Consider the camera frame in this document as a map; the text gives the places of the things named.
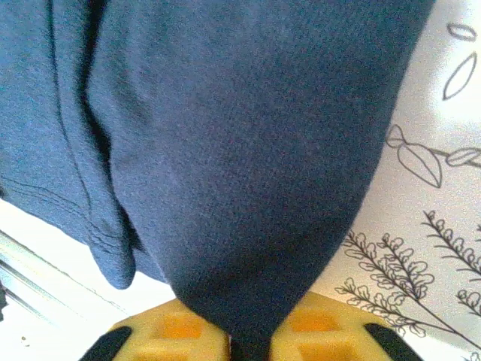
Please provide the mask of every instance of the navy blue sweatshirt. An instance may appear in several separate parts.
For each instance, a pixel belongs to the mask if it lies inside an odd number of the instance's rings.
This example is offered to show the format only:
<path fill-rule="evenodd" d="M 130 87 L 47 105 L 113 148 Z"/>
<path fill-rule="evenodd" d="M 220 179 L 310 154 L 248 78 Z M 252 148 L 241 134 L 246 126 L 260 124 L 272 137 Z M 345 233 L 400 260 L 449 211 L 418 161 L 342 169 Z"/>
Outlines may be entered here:
<path fill-rule="evenodd" d="M 253 355 L 353 221 L 432 2 L 2 2 L 2 197 Z"/>

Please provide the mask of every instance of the plant illustration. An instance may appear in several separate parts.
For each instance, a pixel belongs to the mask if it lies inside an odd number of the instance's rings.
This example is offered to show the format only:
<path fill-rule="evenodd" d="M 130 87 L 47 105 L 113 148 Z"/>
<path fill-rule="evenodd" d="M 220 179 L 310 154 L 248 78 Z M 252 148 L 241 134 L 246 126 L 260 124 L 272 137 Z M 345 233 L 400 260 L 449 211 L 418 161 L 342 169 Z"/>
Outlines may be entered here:
<path fill-rule="evenodd" d="M 428 222 L 422 224 L 434 230 L 433 234 L 428 235 L 429 238 L 439 238 L 442 244 L 436 244 L 435 248 L 443 248 L 450 251 L 449 255 L 441 258 L 457 259 L 463 263 L 464 268 L 457 268 L 458 272 L 471 272 L 479 278 L 471 278 L 469 281 L 481 281 L 481 256 L 476 257 L 473 248 L 466 247 L 465 241 L 461 237 L 454 238 L 453 231 L 450 228 L 444 228 L 446 221 L 439 219 L 435 220 L 436 212 L 431 211 L 424 213 Z"/>
<path fill-rule="evenodd" d="M 444 244 L 441 246 L 449 248 L 449 251 L 454 253 L 444 258 L 456 258 L 467 266 L 467 268 L 460 268 L 460 272 L 477 270 L 474 267 L 481 261 L 481 257 L 475 259 L 474 251 L 464 247 L 464 243 L 461 244 L 460 241 L 453 241 L 452 236 L 449 240 L 452 230 L 444 229 L 443 220 L 434 221 L 435 212 L 425 213 L 425 216 L 429 223 L 424 224 L 435 229 L 435 235 L 438 238 L 443 237 Z M 375 293 L 368 286 L 357 285 L 352 278 L 347 278 L 344 285 L 336 287 L 335 290 L 339 294 L 350 296 L 347 300 L 348 304 L 384 318 L 400 335 L 405 335 L 406 331 L 409 331 L 424 337 L 426 329 L 438 329 L 456 335 L 481 350 L 481 345 L 448 324 L 425 305 L 424 298 L 428 295 L 429 285 L 435 282 L 435 277 L 428 272 L 426 262 L 413 258 L 414 249 L 407 247 L 404 239 L 393 238 L 386 233 L 380 241 L 372 242 L 367 240 L 364 233 L 355 234 L 354 231 L 350 231 L 342 245 L 346 248 L 344 253 L 358 260 L 359 267 L 371 274 L 370 278 L 377 283 L 381 291 Z M 477 291 L 459 290 L 455 297 L 459 304 L 469 309 L 470 314 L 481 317 L 481 295 Z M 412 302 L 421 308 L 435 322 L 426 322 L 407 316 L 402 310 L 406 302 Z"/>
<path fill-rule="evenodd" d="M 475 42 L 477 38 L 476 31 L 470 26 L 464 24 L 448 23 L 448 33 L 455 39 L 461 41 Z M 443 100 L 449 100 L 458 95 L 469 83 L 476 68 L 477 54 L 472 52 L 464 59 L 448 78 L 443 89 Z"/>
<path fill-rule="evenodd" d="M 399 163 L 405 169 L 436 188 L 441 188 L 443 183 L 443 170 L 437 156 L 446 157 L 446 164 L 450 167 L 469 165 L 481 169 L 481 162 L 475 162 L 481 159 L 480 148 L 467 147 L 447 153 L 422 144 L 410 143 L 404 137 L 401 127 L 396 124 L 389 129 L 386 144 L 397 150 Z"/>
<path fill-rule="evenodd" d="M 463 360 L 464 361 L 481 361 L 481 359 L 479 359 L 479 354 L 477 352 L 473 352 L 469 359 L 467 359 L 466 357 L 463 357 Z"/>

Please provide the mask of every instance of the blue fabric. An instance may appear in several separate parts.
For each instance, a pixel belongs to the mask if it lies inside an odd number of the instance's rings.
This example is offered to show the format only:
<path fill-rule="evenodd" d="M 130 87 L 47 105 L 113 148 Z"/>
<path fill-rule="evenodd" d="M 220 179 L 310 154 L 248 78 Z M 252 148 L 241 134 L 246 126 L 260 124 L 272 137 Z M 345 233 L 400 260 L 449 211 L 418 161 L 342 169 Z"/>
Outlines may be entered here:
<path fill-rule="evenodd" d="M 352 223 L 432 2 L 2 2 L 4 198 L 254 354 Z"/>

